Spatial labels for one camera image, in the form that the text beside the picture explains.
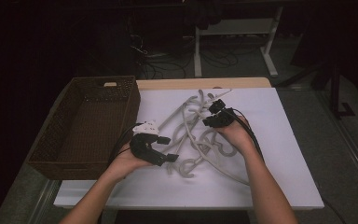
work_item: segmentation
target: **brown wicker basket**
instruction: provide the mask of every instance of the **brown wicker basket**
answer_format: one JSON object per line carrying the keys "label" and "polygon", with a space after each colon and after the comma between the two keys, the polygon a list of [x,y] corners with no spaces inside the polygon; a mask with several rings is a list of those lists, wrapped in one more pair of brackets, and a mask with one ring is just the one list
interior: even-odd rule
{"label": "brown wicker basket", "polygon": [[97,179],[115,142],[136,122],[140,102],[135,77],[73,78],[52,107],[27,163],[49,179]]}

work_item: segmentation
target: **white plastic part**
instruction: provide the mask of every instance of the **white plastic part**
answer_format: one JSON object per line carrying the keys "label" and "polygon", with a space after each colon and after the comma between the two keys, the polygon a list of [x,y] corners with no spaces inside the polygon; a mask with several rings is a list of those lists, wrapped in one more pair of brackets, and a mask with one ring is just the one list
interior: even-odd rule
{"label": "white plastic part", "polygon": [[158,127],[155,120],[150,120],[132,129],[135,133],[151,133],[158,135]]}

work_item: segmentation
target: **wire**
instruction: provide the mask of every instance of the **wire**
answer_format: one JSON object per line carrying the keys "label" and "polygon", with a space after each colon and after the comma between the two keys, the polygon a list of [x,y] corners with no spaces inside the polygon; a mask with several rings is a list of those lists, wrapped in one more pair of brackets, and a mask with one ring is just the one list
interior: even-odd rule
{"label": "wire", "polygon": [[[260,47],[264,46],[266,42],[264,41],[263,44],[259,44],[247,52],[237,53],[236,51],[242,47],[243,43],[244,38],[241,39],[241,42],[234,49],[224,50],[221,48],[217,48],[216,46],[210,44],[210,41],[207,41],[206,44],[208,49],[206,51],[204,50],[204,52],[201,52],[200,56],[210,66],[217,68],[228,68],[239,62],[239,59],[237,57],[238,55],[252,53]],[[219,46],[226,48],[227,44],[221,41]]]}
{"label": "wire", "polygon": [[139,40],[141,40],[141,46],[140,46],[140,49],[144,47],[144,39],[141,38],[139,35],[130,35],[131,37],[138,37]]}
{"label": "wire", "polygon": [[232,110],[237,111],[239,114],[241,114],[241,116],[243,116],[243,118],[246,120],[246,122],[248,122],[248,120],[245,118],[245,116],[238,109],[232,109]]}
{"label": "wire", "polygon": [[[188,67],[188,65],[190,64],[191,62],[191,59],[193,57],[190,56],[188,58],[188,60],[185,62],[184,65],[181,65],[179,63],[173,63],[175,60],[171,60],[169,59],[168,61],[154,61],[154,60],[146,60],[144,62],[144,64],[147,64],[149,67],[151,67],[154,71],[156,71],[156,73],[161,73],[161,77],[164,78],[164,75],[161,71],[158,71],[157,69],[159,70],[163,70],[163,71],[177,71],[177,70],[182,70],[183,72],[183,78],[186,78],[187,77],[187,73],[186,73],[186,68]],[[174,68],[171,68],[171,67],[163,67],[162,65],[163,64],[167,64],[167,65],[173,65]]]}
{"label": "wire", "polygon": [[343,223],[343,224],[347,224],[347,222],[345,221],[344,217],[338,212],[338,210],[329,202],[325,199],[325,197],[323,197],[321,195],[322,201],[331,208],[331,210],[333,210],[333,212],[337,215],[337,217],[339,218],[339,220]]}
{"label": "wire", "polygon": [[[182,107],[182,118],[186,119],[185,117],[185,107],[186,105],[183,105]],[[229,172],[227,172],[226,170],[222,169],[218,164],[216,164],[215,162],[211,161],[205,154],[204,152],[200,149],[199,144],[200,142],[196,141],[193,137],[193,135],[190,132],[190,129],[187,125],[187,122],[185,122],[185,128],[187,131],[187,136],[190,139],[190,141],[193,143],[193,145],[196,147],[196,150],[199,152],[199,154],[201,155],[201,157],[203,159],[205,159],[208,163],[210,163],[214,168],[216,168],[218,171],[220,171],[222,174],[227,175],[229,177],[231,177],[234,180],[237,180],[238,182],[241,182],[242,184],[245,185],[249,185],[249,183],[247,181],[241,180],[238,177],[236,177],[235,175],[230,174]]]}
{"label": "wire", "polygon": [[118,138],[118,140],[116,141],[115,145],[113,146],[113,150],[110,153],[109,159],[107,161],[107,166],[110,165],[110,163],[112,163],[112,161],[121,153],[119,153],[119,146],[121,145],[121,142],[124,140],[124,138],[127,136],[127,134],[136,126],[141,125],[142,123],[135,123],[133,125],[131,125],[126,131],[124,131],[121,136]]}
{"label": "wire", "polygon": [[[260,49],[260,47],[265,46],[267,42],[268,42],[268,41],[266,40],[266,38],[263,38],[262,43],[255,43],[256,46],[253,47],[250,51],[246,51],[246,52],[243,52],[243,53],[237,53],[237,52],[236,52],[237,50],[239,50],[239,49],[241,49],[242,47],[244,47],[243,43],[245,43],[245,37],[242,37],[242,38],[241,38],[241,42],[240,42],[239,44],[237,44],[236,47],[234,47],[233,49],[229,49],[229,50],[227,51],[227,55],[228,55],[228,54],[235,54],[235,55],[248,54],[248,53],[254,52],[255,50]],[[219,43],[219,45],[218,45],[220,48],[218,48],[217,46],[211,45],[211,44],[210,44],[210,41],[207,42],[207,45],[208,45],[209,48],[216,49],[216,50],[221,50],[221,51],[224,51],[224,50],[223,50],[223,49],[220,49],[220,48],[224,47],[224,49],[225,49],[225,48],[227,47],[227,43],[224,43],[223,41],[220,41],[220,43]]]}
{"label": "wire", "polygon": [[145,49],[138,49],[138,48],[136,48],[136,47],[133,46],[133,45],[130,45],[130,47],[133,48],[133,49],[138,50],[139,52],[143,53],[144,55],[147,55],[147,50],[145,50]]}
{"label": "wire", "polygon": [[149,79],[149,75],[148,75],[148,73],[149,73],[149,71],[147,71],[147,66],[149,66],[149,67],[151,67],[152,69],[153,69],[153,76],[151,77],[151,79],[154,79],[155,78],[155,76],[156,76],[156,73],[158,72],[157,70],[156,70],[156,67],[154,67],[154,66],[152,66],[152,65],[150,65],[150,64],[148,64],[148,63],[145,63],[145,71],[146,71],[146,73],[145,73],[145,77],[146,77],[146,79]]}
{"label": "wire", "polygon": [[231,114],[230,112],[226,111],[225,109],[221,110],[222,112],[228,114],[229,116],[231,116],[232,118],[234,118],[241,126],[242,128],[249,134],[249,136],[252,138],[254,144],[255,144],[255,149],[257,150],[257,152],[260,154],[261,159],[264,160],[264,156],[263,153],[261,152],[260,149],[260,145],[258,145],[257,142],[257,138],[255,137],[254,132],[252,131],[252,129],[250,128],[250,126],[248,126],[247,124],[245,124],[240,118],[238,118],[237,115],[235,114]]}
{"label": "wire", "polygon": [[124,149],[124,150],[118,152],[118,154],[116,155],[116,158],[117,158],[117,156],[120,155],[121,153],[123,153],[123,152],[125,152],[125,151],[128,151],[128,150],[130,150],[130,149],[131,149],[130,147],[127,147],[126,149]]}

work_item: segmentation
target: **metal stand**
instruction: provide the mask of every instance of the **metal stand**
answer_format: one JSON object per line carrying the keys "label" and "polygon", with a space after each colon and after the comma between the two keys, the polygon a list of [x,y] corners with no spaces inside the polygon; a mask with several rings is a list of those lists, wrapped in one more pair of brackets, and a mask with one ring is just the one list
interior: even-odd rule
{"label": "metal stand", "polygon": [[282,15],[282,10],[283,7],[278,7],[274,20],[271,24],[271,28],[269,29],[268,42],[266,43],[266,46],[260,48],[261,54],[263,55],[264,58],[264,62],[266,62],[266,66],[268,68],[269,74],[272,77],[276,77],[278,75],[278,72],[277,69],[275,68],[274,63],[272,62],[271,57],[269,56],[269,50],[271,49],[272,41],[274,40],[275,34],[277,32],[279,20]]}
{"label": "metal stand", "polygon": [[331,95],[330,95],[330,109],[337,119],[341,119],[343,116],[354,116],[354,112],[347,103],[342,103],[344,111],[339,111],[339,77],[340,74],[337,69],[337,64],[332,65],[331,75]]}
{"label": "metal stand", "polygon": [[210,29],[201,31],[196,27],[196,47],[194,53],[194,75],[202,77],[200,60],[200,36],[201,35],[244,35],[244,34],[268,34],[268,42],[261,47],[261,54],[266,62],[269,74],[276,77],[278,72],[269,56],[278,24],[282,15],[283,7],[278,7],[273,19],[246,19],[246,20],[226,20],[219,24],[210,26]]}

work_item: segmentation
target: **white surface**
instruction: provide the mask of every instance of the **white surface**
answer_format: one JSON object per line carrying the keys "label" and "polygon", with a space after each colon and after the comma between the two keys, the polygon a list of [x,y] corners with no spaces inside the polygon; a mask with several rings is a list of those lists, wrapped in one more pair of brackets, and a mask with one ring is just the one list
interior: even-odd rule
{"label": "white surface", "polygon": [[[227,90],[204,90],[219,94]],[[141,91],[138,122],[155,119],[163,122],[188,97],[198,95],[197,90]],[[222,99],[227,107],[240,110],[250,121],[263,151],[267,167],[281,186],[295,209],[313,209],[324,206],[310,171],[300,152],[288,119],[275,89],[234,89]],[[180,114],[160,135],[171,137],[179,124]],[[193,134],[206,128],[200,121]],[[179,161],[197,152],[188,141],[179,152]],[[222,166],[232,174],[247,179],[240,154],[221,160]],[[204,161],[193,174],[182,178],[175,171],[168,175],[167,163],[161,167],[139,169],[120,182],[107,202],[108,207],[126,209],[247,209],[253,207],[249,187],[222,175]],[[75,205],[94,181],[62,181],[54,202],[57,206]]]}

